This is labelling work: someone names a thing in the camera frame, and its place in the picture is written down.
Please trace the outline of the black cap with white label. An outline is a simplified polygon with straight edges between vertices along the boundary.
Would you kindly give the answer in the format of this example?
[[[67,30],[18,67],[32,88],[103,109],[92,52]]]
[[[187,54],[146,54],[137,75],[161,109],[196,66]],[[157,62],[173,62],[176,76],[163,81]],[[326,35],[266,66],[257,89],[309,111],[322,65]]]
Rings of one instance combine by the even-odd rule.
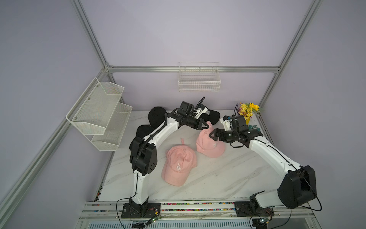
[[[204,121],[209,121],[212,125],[216,125],[220,120],[220,113],[214,110],[208,110],[208,113],[202,114]]]

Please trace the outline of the pink cap script logo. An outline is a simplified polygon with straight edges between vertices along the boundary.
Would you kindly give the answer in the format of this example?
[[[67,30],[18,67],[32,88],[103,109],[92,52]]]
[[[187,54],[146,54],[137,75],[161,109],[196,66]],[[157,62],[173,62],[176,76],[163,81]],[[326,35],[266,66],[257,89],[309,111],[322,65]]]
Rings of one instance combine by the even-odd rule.
[[[225,152],[225,143],[222,141],[215,141],[209,137],[209,134],[214,131],[214,128],[210,121],[207,121],[206,123],[209,125],[209,128],[201,130],[196,140],[196,150],[210,158],[220,157]]]

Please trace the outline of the pink cap LA logo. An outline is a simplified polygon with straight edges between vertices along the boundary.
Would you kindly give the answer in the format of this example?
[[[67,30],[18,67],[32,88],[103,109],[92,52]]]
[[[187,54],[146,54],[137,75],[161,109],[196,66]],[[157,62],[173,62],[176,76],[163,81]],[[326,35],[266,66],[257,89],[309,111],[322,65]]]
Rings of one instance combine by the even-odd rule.
[[[191,170],[195,167],[197,167],[196,152],[181,138],[180,145],[166,152],[166,162],[161,176],[166,183],[180,187],[185,184]]]

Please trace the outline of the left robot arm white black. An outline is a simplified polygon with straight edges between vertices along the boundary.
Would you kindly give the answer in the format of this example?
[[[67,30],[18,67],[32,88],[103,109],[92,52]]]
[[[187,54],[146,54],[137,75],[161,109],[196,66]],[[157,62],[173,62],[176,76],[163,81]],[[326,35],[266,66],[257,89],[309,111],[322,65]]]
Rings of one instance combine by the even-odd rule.
[[[159,146],[182,126],[196,130],[208,129],[209,125],[201,118],[202,114],[209,114],[203,105],[204,97],[196,106],[183,101],[179,108],[164,114],[164,121],[151,134],[140,138],[135,137],[132,142],[130,163],[135,174],[135,193],[130,197],[131,203],[144,205],[148,202],[148,181],[157,165],[157,150]]]

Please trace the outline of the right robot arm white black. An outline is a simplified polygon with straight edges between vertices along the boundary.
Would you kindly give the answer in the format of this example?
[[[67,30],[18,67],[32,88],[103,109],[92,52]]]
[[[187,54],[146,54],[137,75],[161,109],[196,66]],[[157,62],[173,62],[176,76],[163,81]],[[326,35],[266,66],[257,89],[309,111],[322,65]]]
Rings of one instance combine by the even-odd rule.
[[[257,153],[279,175],[282,182],[278,189],[261,191],[250,196],[252,211],[285,206],[291,210],[317,198],[315,171],[302,166],[273,146],[255,127],[249,127],[242,116],[224,116],[223,128],[214,129],[209,137],[238,148],[246,147]]]

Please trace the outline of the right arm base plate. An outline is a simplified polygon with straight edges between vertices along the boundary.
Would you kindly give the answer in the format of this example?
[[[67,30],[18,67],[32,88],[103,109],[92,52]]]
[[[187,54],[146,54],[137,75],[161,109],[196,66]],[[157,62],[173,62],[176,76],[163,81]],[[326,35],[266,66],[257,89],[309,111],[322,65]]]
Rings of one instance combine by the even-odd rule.
[[[237,217],[273,217],[272,208],[261,208],[252,201],[236,201],[234,209]]]

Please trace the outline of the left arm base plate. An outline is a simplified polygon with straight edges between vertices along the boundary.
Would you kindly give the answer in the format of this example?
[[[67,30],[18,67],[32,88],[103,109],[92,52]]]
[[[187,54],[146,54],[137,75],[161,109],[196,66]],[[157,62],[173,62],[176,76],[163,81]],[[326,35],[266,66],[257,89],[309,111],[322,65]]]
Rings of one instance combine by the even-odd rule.
[[[120,214],[122,219],[150,219],[157,216],[161,203],[147,202],[143,205],[125,203]]]

